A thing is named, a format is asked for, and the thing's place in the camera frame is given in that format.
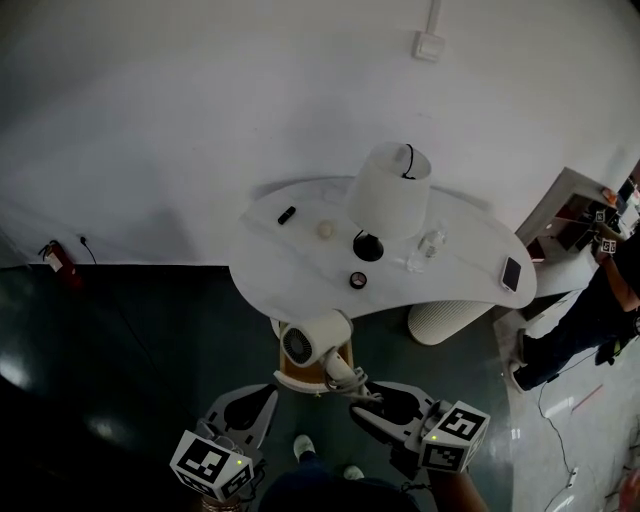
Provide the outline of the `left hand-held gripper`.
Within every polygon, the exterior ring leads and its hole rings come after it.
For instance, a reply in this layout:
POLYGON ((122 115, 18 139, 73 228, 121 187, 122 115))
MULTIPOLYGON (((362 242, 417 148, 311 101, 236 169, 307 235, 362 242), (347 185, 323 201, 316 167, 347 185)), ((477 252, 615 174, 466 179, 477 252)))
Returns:
POLYGON ((277 408, 277 386, 249 385, 221 395, 185 430, 169 463, 181 483, 226 501, 254 483, 259 450, 277 408))

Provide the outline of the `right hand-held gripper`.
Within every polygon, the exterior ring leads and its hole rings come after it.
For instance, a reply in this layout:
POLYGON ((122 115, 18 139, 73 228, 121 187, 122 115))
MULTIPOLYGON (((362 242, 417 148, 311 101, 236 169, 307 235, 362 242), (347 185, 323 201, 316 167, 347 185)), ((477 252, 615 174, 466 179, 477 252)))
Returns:
POLYGON ((350 417, 392 446, 390 463, 401 473, 462 473, 485 438, 490 416, 462 401, 434 402, 420 388, 395 382, 371 382, 367 389, 380 400, 351 404, 350 417))

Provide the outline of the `person's right forearm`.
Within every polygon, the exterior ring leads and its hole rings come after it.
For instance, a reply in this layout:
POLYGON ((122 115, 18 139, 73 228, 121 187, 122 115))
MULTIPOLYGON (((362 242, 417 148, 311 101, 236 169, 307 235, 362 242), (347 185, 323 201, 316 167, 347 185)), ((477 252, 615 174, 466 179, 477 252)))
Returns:
POLYGON ((489 512, 468 472, 428 471, 438 512, 489 512))

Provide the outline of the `person's left forearm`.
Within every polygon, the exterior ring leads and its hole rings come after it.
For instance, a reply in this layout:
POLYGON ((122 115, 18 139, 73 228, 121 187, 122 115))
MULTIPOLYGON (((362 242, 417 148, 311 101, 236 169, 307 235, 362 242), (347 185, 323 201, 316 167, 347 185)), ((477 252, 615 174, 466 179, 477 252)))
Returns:
POLYGON ((209 496, 201 496, 201 512, 243 512, 243 504, 235 496, 226 501, 219 501, 209 496))

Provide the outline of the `white curved table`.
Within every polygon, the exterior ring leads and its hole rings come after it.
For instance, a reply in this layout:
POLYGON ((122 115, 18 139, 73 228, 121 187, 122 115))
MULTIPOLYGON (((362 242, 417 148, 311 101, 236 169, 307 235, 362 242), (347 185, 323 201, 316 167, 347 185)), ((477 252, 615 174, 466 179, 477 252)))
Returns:
POLYGON ((350 318, 429 302, 468 301, 520 309, 536 295, 537 279, 520 239, 504 224, 471 203, 443 190, 431 190, 427 224, 444 224, 447 240, 422 272, 410 272, 411 241, 387 242, 377 262, 352 251, 359 228, 344 209, 349 177, 298 182, 259 200, 240 217, 228 256, 234 284, 263 315, 292 323, 339 309, 350 318), (295 215, 278 217, 290 206, 295 215), (322 240, 316 226, 334 223, 334 236, 322 240), (518 289, 500 282, 507 257, 522 267, 518 289), (349 276, 363 272, 367 285, 353 289, 349 276))

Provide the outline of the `person's dark jeans legs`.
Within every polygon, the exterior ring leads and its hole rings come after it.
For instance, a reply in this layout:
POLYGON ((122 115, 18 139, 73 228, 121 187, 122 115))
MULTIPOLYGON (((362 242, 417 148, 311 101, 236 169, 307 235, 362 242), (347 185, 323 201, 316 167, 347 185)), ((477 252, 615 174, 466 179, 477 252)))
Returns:
POLYGON ((258 512, 421 512, 416 501, 381 479, 348 480, 330 472, 314 452, 264 492, 258 512))

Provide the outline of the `white smartphone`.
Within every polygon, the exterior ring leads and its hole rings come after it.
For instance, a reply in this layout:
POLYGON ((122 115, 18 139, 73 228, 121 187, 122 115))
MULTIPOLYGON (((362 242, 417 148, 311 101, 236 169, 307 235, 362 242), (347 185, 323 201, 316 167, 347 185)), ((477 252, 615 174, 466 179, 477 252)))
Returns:
POLYGON ((521 269, 522 267, 518 261, 516 261, 512 257, 506 258, 500 278, 501 285, 504 289, 512 293, 515 293, 517 291, 521 269))

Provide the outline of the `white shade table lamp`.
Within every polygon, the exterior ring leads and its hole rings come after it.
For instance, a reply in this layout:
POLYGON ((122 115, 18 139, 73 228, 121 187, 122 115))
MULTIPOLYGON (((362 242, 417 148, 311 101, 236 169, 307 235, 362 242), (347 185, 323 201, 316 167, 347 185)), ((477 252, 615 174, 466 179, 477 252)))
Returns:
POLYGON ((374 147, 349 186, 346 212, 359 228, 354 254, 366 262, 384 255, 384 242, 417 235, 426 218, 431 163, 408 143, 374 147))

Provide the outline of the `red fire extinguisher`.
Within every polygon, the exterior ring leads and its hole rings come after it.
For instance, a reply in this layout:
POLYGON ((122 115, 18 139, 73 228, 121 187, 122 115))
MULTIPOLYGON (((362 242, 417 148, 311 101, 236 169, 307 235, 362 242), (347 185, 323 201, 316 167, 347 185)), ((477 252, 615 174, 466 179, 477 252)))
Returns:
POLYGON ((83 280, 75 263, 57 240, 47 243, 40 249, 38 255, 68 287, 75 290, 83 288, 83 280))

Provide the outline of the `grey open shelf unit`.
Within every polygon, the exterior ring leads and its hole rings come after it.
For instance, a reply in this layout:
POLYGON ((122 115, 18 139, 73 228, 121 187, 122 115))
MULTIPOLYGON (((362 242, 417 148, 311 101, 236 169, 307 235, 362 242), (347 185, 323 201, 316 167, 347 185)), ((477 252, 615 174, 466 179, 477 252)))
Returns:
POLYGON ((605 186, 565 168, 516 231, 535 264, 559 263, 579 254, 597 236, 600 224, 615 224, 619 212, 605 186), (604 210, 604 223, 595 213, 604 210))

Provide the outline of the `white wall switch box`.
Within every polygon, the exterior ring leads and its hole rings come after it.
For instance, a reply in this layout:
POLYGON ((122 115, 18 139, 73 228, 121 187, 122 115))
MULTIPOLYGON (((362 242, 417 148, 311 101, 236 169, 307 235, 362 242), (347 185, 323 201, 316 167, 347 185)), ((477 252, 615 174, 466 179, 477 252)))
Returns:
POLYGON ((427 32, 417 31, 412 47, 412 57, 418 60, 437 62, 445 47, 445 40, 427 32))

